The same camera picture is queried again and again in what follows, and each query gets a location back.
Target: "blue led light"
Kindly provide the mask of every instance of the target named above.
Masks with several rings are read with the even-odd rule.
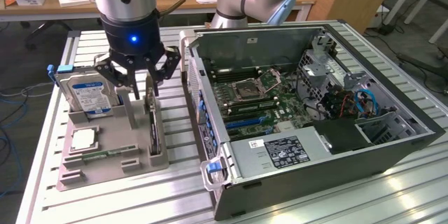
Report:
[[[130,42],[136,43],[138,41],[138,37],[137,36],[130,36]]]

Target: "power supply label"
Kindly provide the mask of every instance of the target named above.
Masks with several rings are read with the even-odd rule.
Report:
[[[80,83],[72,87],[81,108],[88,114],[101,114],[110,110],[108,96],[102,94],[101,82]]]
[[[309,161],[308,154],[296,136],[264,142],[264,146],[277,169]]]

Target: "gray 3d-printed holder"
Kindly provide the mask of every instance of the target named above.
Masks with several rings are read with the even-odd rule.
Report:
[[[150,125],[144,100],[130,102],[128,94],[125,98],[122,103],[132,109],[133,122],[128,118],[125,105],[112,108],[113,116],[93,120],[85,117],[84,112],[68,114],[62,162],[56,185],[58,191],[168,168],[160,103],[156,101],[154,116],[161,152],[158,155],[150,155]],[[73,153],[73,133],[81,129],[94,129],[96,142],[89,148]]]

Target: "motherboard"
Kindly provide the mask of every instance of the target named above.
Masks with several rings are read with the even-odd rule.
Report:
[[[225,76],[214,74],[212,86],[232,141],[294,130],[312,121],[290,73],[268,68]]]

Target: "blue pcie slot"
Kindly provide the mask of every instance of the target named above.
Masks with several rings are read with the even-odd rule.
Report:
[[[244,127],[244,126],[256,125],[256,124],[260,124],[264,121],[265,118],[266,118],[265,116],[261,116],[260,118],[244,120],[244,121],[240,121],[240,122],[228,123],[225,125],[225,128],[226,129],[233,129],[233,128],[238,128],[238,127]]]

